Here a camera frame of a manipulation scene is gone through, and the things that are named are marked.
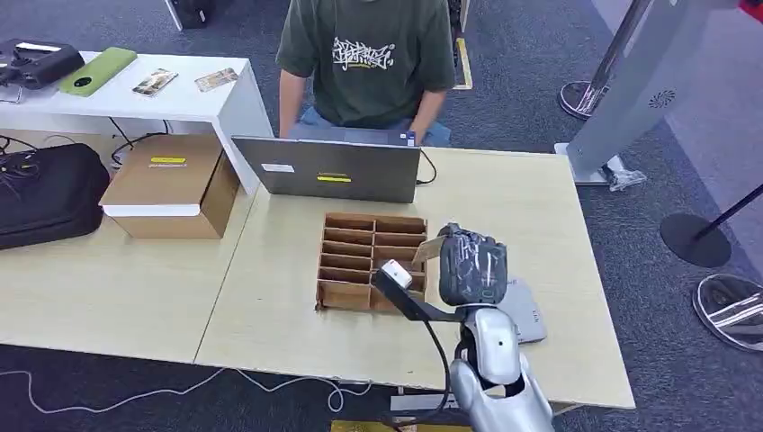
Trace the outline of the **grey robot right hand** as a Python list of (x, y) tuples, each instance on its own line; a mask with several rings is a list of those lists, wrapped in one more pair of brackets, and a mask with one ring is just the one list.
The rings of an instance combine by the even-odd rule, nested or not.
[(507, 247), (493, 237), (443, 226), (439, 254), (439, 293), (450, 306), (498, 304), (507, 291)]

